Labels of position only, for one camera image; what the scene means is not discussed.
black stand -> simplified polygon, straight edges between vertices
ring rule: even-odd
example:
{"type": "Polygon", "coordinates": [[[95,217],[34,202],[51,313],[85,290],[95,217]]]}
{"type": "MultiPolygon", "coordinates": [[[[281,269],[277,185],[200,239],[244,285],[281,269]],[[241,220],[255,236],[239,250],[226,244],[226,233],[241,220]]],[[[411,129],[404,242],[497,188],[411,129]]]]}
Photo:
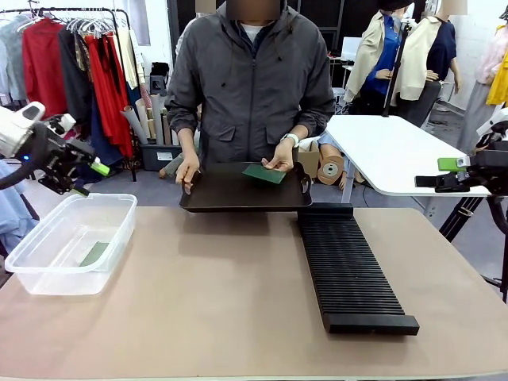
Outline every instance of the black stand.
{"type": "MultiPolygon", "coordinates": [[[[505,214],[502,210],[501,201],[503,198],[490,197],[487,199],[489,207],[491,208],[492,217],[494,218],[495,224],[505,234],[505,248],[504,258],[502,264],[501,279],[483,278],[489,284],[497,287],[502,293],[502,300],[504,303],[508,302],[508,210],[505,214]]],[[[462,198],[452,211],[446,222],[440,229],[440,233],[443,234],[449,242],[452,242],[459,231],[466,225],[469,219],[473,216],[478,206],[483,201],[483,198],[462,198]]]]}
{"type": "Polygon", "coordinates": [[[404,53],[404,48],[406,47],[406,40],[410,34],[410,30],[411,27],[409,24],[404,24],[404,26],[402,27],[402,40],[400,43],[400,48],[398,48],[397,58],[395,59],[394,74],[391,77],[390,87],[388,87],[387,98],[384,101],[384,111],[383,111],[384,117],[388,117],[390,115],[391,98],[394,95],[395,83],[397,82],[398,71],[400,69],[400,63],[402,62],[402,54],[404,53]]]}
{"type": "MultiPolygon", "coordinates": [[[[118,24],[117,24],[117,18],[115,16],[115,13],[116,12],[121,12],[125,15],[125,19],[127,21],[127,27],[130,29],[130,21],[129,21],[129,15],[127,14],[127,12],[125,12],[124,10],[111,10],[109,8],[55,8],[55,7],[51,7],[51,8],[24,8],[24,9],[19,9],[19,10],[0,10],[0,13],[23,13],[23,12],[30,12],[32,15],[42,15],[44,12],[57,12],[57,11],[64,11],[64,12],[108,12],[111,14],[111,17],[113,18],[113,25],[114,25],[114,31],[115,31],[115,35],[117,37],[117,42],[118,42],[118,46],[120,46],[120,37],[118,37],[118,24]]],[[[136,62],[136,53],[134,52],[134,46],[131,44],[131,49],[132,49],[132,53],[133,53],[133,58],[134,58],[134,65],[136,66],[137,68],[137,62],[136,62]]],[[[124,65],[124,57],[122,55],[122,52],[121,52],[121,49],[118,49],[118,51],[120,52],[120,63],[121,63],[121,67],[125,67],[124,65]]],[[[127,91],[127,94],[129,93],[129,84],[127,83],[127,78],[125,77],[125,71],[124,71],[124,79],[125,79],[125,87],[126,87],[126,91],[127,91]]],[[[136,82],[137,82],[137,86],[139,88],[140,86],[140,79],[139,79],[139,74],[137,73],[137,69],[136,69],[136,82]]],[[[136,138],[135,136],[133,135],[133,132],[131,130],[131,137],[133,139],[134,142],[136,142],[136,138]]],[[[127,159],[125,158],[125,162],[126,162],[126,165],[129,167],[130,171],[131,171],[131,174],[132,174],[132,177],[133,177],[133,181],[136,182],[137,181],[137,177],[136,177],[136,168],[135,168],[135,164],[134,164],[134,160],[130,160],[130,159],[127,159]]]]}

brown tabletop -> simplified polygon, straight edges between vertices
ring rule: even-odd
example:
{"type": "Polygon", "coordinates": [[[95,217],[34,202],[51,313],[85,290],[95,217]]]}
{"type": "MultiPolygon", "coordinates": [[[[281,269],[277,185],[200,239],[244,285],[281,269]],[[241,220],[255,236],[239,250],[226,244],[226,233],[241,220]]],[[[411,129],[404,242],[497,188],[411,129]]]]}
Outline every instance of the brown tabletop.
{"type": "Polygon", "coordinates": [[[323,329],[294,214],[138,208],[96,296],[0,290],[0,376],[432,378],[508,371],[508,307],[415,210],[356,219],[417,337],[323,329]]]}

floor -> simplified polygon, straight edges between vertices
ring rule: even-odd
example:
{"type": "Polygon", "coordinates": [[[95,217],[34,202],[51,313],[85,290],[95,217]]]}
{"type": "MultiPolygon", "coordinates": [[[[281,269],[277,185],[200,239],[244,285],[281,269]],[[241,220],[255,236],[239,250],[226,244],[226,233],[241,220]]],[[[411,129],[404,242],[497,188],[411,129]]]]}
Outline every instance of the floor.
{"type": "MultiPolygon", "coordinates": [[[[429,130],[440,139],[455,145],[458,141],[462,118],[454,113],[434,110],[429,122],[429,130]]],[[[134,194],[139,206],[179,207],[181,188],[171,180],[161,180],[156,172],[139,171],[137,183],[133,183],[130,172],[124,171],[111,179],[92,185],[90,190],[96,193],[134,194]]],[[[58,205],[66,196],[58,196],[35,182],[29,182],[27,198],[37,212],[44,216],[58,205]]],[[[339,202],[341,192],[338,187],[314,184],[312,197],[315,202],[339,202]]],[[[433,224],[439,228],[452,211],[459,199],[441,199],[433,224]]],[[[371,208],[414,208],[421,207],[411,198],[394,198],[378,194],[372,189],[357,187],[352,194],[355,207],[371,208]]],[[[453,244],[481,274],[498,277],[502,266],[504,236],[492,221],[490,211],[484,202],[468,222],[453,244]]],[[[478,377],[475,381],[508,381],[508,375],[478,377]]]]}

cream coat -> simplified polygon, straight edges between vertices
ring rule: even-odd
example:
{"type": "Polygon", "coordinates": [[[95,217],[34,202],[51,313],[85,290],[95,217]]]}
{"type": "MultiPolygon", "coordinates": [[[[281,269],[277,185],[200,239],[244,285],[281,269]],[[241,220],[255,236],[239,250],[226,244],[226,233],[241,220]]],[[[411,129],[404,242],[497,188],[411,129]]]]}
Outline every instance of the cream coat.
{"type": "Polygon", "coordinates": [[[391,99],[392,106],[397,105],[397,94],[407,101],[417,101],[420,98],[427,79],[427,57],[440,27],[441,21],[427,17],[407,38],[391,99]]]}
{"type": "Polygon", "coordinates": [[[362,41],[356,54],[355,66],[346,85],[346,95],[344,96],[346,102],[352,102],[359,94],[365,79],[378,63],[381,53],[383,53],[384,33],[383,14],[378,12],[362,35],[362,41]]]}

wristwatch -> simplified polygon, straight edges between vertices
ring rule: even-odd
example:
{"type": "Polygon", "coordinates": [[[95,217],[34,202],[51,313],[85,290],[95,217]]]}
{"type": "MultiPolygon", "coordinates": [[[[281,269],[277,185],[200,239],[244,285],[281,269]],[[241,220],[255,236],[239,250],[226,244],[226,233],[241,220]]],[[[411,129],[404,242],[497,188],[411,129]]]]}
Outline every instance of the wristwatch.
{"type": "Polygon", "coordinates": [[[300,139],[296,135],[294,135],[293,133],[287,133],[286,135],[283,136],[283,138],[280,141],[282,142],[287,137],[293,138],[294,139],[294,146],[293,146],[293,148],[298,148],[298,146],[300,145],[300,139]]]}

